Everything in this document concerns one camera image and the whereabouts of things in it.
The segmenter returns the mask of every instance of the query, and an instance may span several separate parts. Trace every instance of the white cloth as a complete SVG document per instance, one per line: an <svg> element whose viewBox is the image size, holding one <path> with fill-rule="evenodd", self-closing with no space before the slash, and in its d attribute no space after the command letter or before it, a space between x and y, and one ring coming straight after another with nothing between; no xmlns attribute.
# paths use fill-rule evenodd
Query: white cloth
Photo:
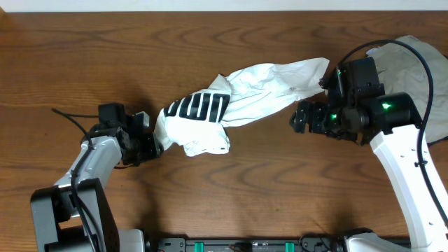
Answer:
<svg viewBox="0 0 448 252"><path fill-rule="evenodd" d="M448 136L448 59L437 49L413 36L397 38L417 50L428 63L434 82L433 106L426 126L428 143ZM367 54L375 60L386 94L406 92L423 118L428 102L428 78L419 59L408 49L386 44Z"/></svg>
<svg viewBox="0 0 448 252"><path fill-rule="evenodd" d="M163 148L167 150L173 143L177 143L183 146L185 154L187 156L195 156L201 153L212 154L225 154L229 152L230 141L224 132L223 126L220 123L220 117L223 116L226 101L223 98L219 98L218 106L213 106L214 94L230 96L230 91L225 85L220 86L219 82L225 82L226 80L222 76L218 76L213 83L216 83L216 87L219 89L205 89L193 93L200 94L200 100L197 103L196 116L199 118L191 119L185 118L185 114L181 114L181 110L187 109L187 116L191 116L193 113L192 108L195 107L194 98L190 101L183 98L181 101L175 101L169 108L164 108L160 111L155 124L154 133L159 139ZM206 103L204 96L209 95L209 102ZM206 116L201 120L201 113L203 107L207 107ZM218 114L213 118L211 110L218 110Z"/></svg>
<svg viewBox="0 0 448 252"><path fill-rule="evenodd" d="M162 109L155 133L165 150L177 143L190 157L205 152L227 153L230 142L223 126L245 125L322 92L319 79L328 63L327 59L316 58L284 65L258 64L227 78L218 75L208 89ZM204 106L206 116L201 114Z"/></svg>
<svg viewBox="0 0 448 252"><path fill-rule="evenodd" d="M232 96L221 123L224 127L245 125L322 92L319 79L328 63L325 58L266 63L231 73L227 81Z"/></svg>

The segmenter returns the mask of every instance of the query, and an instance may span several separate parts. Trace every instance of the green led light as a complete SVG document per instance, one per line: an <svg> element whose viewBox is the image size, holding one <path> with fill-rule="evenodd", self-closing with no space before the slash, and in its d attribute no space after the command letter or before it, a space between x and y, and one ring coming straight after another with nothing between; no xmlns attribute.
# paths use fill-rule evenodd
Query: green led light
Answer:
<svg viewBox="0 0 448 252"><path fill-rule="evenodd" d="M383 103L383 108L384 108L384 109L388 109L388 108L390 108L390 107L392 107L392 105L387 104L387 103Z"/></svg>

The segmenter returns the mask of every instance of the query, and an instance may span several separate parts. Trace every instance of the gray fabric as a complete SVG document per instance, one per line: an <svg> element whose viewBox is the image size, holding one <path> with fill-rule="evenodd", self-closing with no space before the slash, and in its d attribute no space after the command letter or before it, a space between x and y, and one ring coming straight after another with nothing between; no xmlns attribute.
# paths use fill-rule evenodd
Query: gray fabric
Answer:
<svg viewBox="0 0 448 252"><path fill-rule="evenodd" d="M397 38L415 48L426 60L434 80L433 107L426 126L426 141L448 136L448 59L431 45L413 36ZM408 93L423 117L428 102L428 79L419 59L408 49L386 44L367 54L374 58L386 94Z"/></svg>

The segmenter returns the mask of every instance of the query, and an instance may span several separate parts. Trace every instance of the black cable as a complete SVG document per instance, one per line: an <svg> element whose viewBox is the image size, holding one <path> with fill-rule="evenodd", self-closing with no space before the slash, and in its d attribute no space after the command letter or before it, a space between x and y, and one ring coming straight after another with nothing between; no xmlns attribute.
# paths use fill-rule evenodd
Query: black cable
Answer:
<svg viewBox="0 0 448 252"><path fill-rule="evenodd" d="M76 115L76 114L68 114L66 113L66 115L70 116L70 117L81 117L81 118L98 118L99 115Z"/></svg>
<svg viewBox="0 0 448 252"><path fill-rule="evenodd" d="M93 143L92 143L92 140L90 138L90 135L87 133L87 131L85 131L83 126L81 126L78 122L76 122L73 118L71 118L69 114L66 114L64 112L58 111L56 108L51 108L51 111L53 111L56 114L59 114L61 116L64 116L65 118L69 119L72 123L74 123L76 126L78 126L78 128L84 133L85 138L89 141L89 148L93 148Z"/></svg>
<svg viewBox="0 0 448 252"><path fill-rule="evenodd" d="M135 165L130 164L130 165L127 165L127 166L124 166L124 167L114 167L114 169L126 169L126 168L129 168L129 167L135 167Z"/></svg>
<svg viewBox="0 0 448 252"><path fill-rule="evenodd" d="M87 233L87 238L89 239L92 250L94 252L97 252L98 251L97 245L96 245L95 240L93 239L92 231L90 230L89 223L87 222L87 218L84 215L84 211L81 208L81 203L79 202L78 192L77 192L77 188L76 188L76 177L78 176L79 169L81 168L81 165L84 163L84 161L87 159L90 152L93 150L93 143L90 138L90 135L85 131L83 126L81 126L73 118L71 118L69 115L65 114L64 112L58 111L55 108L52 108L51 110L61 116L64 116L65 118L69 119L72 123L74 123L76 126L78 126L78 128L84 133L85 138L89 142L89 146L87 147L87 150L84 152L83 156L78 161L78 163L76 163L75 168L70 171L70 173L71 173L70 184L71 184L71 195L73 197L73 202L75 203L75 207L78 210L79 217L81 219L81 222L83 223L84 230Z"/></svg>
<svg viewBox="0 0 448 252"><path fill-rule="evenodd" d="M358 46L357 48L355 48L351 52L349 52L349 54L347 54L344 58L342 58L342 60L339 62L339 64L342 64L346 59L348 59L352 54L354 54L356 51L358 51L360 49L363 49L367 46L371 46L371 45L375 45L375 44L384 44L384 43L394 43L394 44L397 44L399 46L402 46L402 47L408 49L409 51L411 51L411 53L414 53L414 55L417 56L417 58L419 58L421 64L423 65L423 67L425 69L426 75L428 77L428 84L429 84L428 103L426 105L425 114L423 116L423 120L420 125L419 135L417 137L417 157L418 157L418 161L419 161L421 174L423 175L423 179L425 181L426 187L428 188L429 194L433 198L435 207L439 211L439 214L442 217L442 220L443 220L445 226L448 228L448 217L447 217L446 213L443 211L442 205L440 204L439 199L437 198L437 195L435 194L434 188L431 185L431 180L429 179L428 173L425 169L425 160L423 159L423 153L421 150L422 145L423 145L423 137L424 137L424 133L425 133L426 123L428 122L429 113L431 112L431 106L433 105L433 94L434 94L433 77L431 75L431 71L429 70L429 66L426 63L425 59L420 55L419 52L417 52L417 50L413 49L413 47L411 47L410 45L407 45L406 43L403 43L401 41L384 39L384 40L372 41L372 42L365 43L363 45Z"/></svg>

